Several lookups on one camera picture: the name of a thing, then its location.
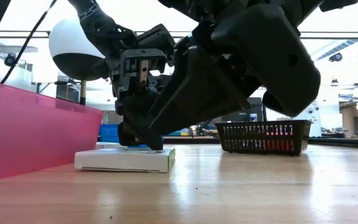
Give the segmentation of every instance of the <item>desk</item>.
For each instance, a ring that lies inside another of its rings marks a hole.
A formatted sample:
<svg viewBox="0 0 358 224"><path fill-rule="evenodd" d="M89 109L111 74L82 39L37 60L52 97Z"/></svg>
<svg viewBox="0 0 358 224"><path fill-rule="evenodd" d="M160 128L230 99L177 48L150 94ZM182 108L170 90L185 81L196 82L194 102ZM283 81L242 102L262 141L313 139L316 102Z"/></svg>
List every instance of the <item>desk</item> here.
<svg viewBox="0 0 358 224"><path fill-rule="evenodd" d="M358 223L358 149L300 157L176 146L171 174L61 166L0 180L1 223Z"/></svg>

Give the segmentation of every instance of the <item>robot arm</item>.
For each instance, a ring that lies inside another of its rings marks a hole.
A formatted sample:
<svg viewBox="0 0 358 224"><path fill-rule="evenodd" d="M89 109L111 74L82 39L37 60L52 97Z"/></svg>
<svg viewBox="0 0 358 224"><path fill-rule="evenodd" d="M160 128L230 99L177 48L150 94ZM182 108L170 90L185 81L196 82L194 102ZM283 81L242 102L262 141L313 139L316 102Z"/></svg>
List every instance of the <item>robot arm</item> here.
<svg viewBox="0 0 358 224"><path fill-rule="evenodd" d="M161 134L246 110L260 86L266 107L296 116L317 96L320 74L299 39L297 26L317 7L357 0L159 0L199 22L174 43L158 25L135 36L93 0L69 0L103 62L117 97L122 145L162 149ZM175 66L170 77L165 64Z"/></svg>

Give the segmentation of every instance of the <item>wooden table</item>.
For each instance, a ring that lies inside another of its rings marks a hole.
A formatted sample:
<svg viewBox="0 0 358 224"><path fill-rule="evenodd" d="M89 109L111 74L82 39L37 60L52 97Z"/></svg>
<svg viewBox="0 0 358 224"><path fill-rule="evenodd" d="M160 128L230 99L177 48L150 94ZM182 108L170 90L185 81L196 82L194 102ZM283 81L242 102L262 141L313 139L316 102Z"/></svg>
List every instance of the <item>wooden table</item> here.
<svg viewBox="0 0 358 224"><path fill-rule="evenodd" d="M0 180L2 223L358 223L358 149L176 146L168 174L56 167Z"/></svg>

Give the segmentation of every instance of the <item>black basket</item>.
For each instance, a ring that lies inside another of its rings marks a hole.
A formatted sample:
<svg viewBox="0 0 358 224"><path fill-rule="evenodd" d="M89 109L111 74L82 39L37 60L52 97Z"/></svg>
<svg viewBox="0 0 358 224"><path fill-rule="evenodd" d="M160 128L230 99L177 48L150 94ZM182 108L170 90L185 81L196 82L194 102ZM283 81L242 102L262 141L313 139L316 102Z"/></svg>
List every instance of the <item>black basket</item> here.
<svg viewBox="0 0 358 224"><path fill-rule="evenodd" d="M226 152L297 156L308 147L311 122L289 120L215 125Z"/></svg>

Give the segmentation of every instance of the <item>security camera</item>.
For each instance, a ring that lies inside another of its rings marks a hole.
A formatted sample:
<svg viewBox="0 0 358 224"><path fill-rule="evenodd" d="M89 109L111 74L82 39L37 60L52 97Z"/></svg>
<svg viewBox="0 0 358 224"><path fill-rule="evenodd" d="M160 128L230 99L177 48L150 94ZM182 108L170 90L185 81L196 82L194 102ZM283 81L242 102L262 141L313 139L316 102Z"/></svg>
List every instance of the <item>security camera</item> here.
<svg viewBox="0 0 358 224"><path fill-rule="evenodd" d="M8 53L7 57L4 60L6 66L12 67L16 65L16 54L15 53Z"/></svg>
<svg viewBox="0 0 358 224"><path fill-rule="evenodd" d="M343 59L343 56L341 53L336 53L333 56L329 58L330 62L340 62Z"/></svg>

